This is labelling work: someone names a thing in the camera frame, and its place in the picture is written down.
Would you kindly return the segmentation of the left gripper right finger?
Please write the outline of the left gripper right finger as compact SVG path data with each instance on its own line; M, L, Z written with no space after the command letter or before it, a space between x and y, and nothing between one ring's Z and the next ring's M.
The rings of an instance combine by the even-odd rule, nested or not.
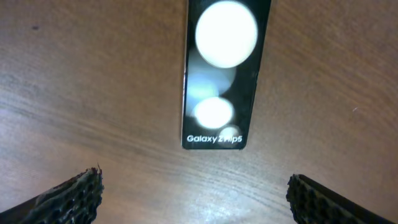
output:
M394 224L303 174L288 181L286 199L298 224Z

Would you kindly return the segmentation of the black Samsung flip phone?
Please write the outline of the black Samsung flip phone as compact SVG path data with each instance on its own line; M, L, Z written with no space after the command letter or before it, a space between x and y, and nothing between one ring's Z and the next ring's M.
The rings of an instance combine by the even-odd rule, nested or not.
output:
M184 149L242 150L246 146L271 2L188 0Z

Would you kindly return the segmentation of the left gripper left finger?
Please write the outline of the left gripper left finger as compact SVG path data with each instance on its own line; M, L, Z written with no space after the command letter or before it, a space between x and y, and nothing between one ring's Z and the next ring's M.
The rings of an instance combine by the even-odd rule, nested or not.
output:
M92 167L40 195L1 212L3 224L92 223L102 202L103 173Z

